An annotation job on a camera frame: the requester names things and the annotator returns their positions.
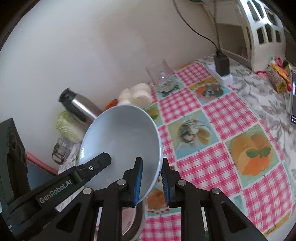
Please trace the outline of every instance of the white power strip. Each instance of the white power strip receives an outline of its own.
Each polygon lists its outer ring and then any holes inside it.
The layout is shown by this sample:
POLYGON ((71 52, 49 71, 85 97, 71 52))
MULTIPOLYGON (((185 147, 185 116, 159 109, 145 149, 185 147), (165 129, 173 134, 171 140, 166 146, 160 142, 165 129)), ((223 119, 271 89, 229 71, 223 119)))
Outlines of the white power strip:
POLYGON ((218 81, 221 86, 227 86, 232 84, 233 77, 231 74, 220 76, 216 72, 215 64, 203 64, 209 71, 209 73, 218 81))

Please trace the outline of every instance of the table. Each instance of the table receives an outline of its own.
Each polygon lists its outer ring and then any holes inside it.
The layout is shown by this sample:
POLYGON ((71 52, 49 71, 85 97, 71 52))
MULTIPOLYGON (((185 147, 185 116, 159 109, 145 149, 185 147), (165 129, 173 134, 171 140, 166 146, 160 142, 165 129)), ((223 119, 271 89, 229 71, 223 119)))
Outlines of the table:
MULTIPOLYGON (((153 104, 145 111, 181 178, 198 188, 220 188, 269 240, 283 240, 296 221, 296 131, 283 97, 234 60, 234 83, 221 87, 205 68, 211 62, 206 56, 176 71, 177 86, 169 93, 151 85, 153 104)), ((72 156, 61 170, 74 164, 72 156)), ((139 240, 180 240, 181 210, 166 206, 161 178, 147 201, 139 240)))

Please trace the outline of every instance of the thermos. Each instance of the thermos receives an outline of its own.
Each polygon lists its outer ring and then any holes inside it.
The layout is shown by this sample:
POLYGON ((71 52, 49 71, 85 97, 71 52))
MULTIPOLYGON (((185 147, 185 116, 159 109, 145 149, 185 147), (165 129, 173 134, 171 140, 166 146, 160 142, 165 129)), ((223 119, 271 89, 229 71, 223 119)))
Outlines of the thermos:
POLYGON ((102 113, 93 102, 80 94, 74 93, 69 88, 61 93, 59 102, 62 103, 66 110, 71 112, 87 126, 90 126, 102 113))

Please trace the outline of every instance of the silver rivet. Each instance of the silver rivet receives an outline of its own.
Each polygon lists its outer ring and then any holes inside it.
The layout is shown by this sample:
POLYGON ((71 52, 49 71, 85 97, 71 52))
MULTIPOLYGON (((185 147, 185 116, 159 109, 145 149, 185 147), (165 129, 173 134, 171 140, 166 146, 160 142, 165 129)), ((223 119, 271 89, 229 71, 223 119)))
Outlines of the silver rivet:
POLYGON ((186 181, 181 179, 181 180, 178 181, 178 184, 180 186, 185 186, 186 185, 186 181))
POLYGON ((221 190, 219 188, 213 188, 212 192, 215 194, 219 194, 221 192, 221 190))
POLYGON ((91 188, 84 188, 82 192, 87 195, 87 194, 90 194, 91 191, 92 191, 91 188))
POLYGON ((122 185, 126 184, 126 180, 120 179, 120 180, 117 181, 117 184, 122 186, 122 185))

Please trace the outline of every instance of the black power adapter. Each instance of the black power adapter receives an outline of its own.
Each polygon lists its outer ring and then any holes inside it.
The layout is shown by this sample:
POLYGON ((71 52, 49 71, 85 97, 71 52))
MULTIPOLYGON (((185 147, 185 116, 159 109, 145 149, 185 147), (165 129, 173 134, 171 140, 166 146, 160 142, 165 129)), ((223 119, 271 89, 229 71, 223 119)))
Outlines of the black power adapter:
POLYGON ((225 76, 230 73, 229 70, 229 58, 221 52, 221 50, 216 51, 214 56, 216 72, 220 76, 225 76))

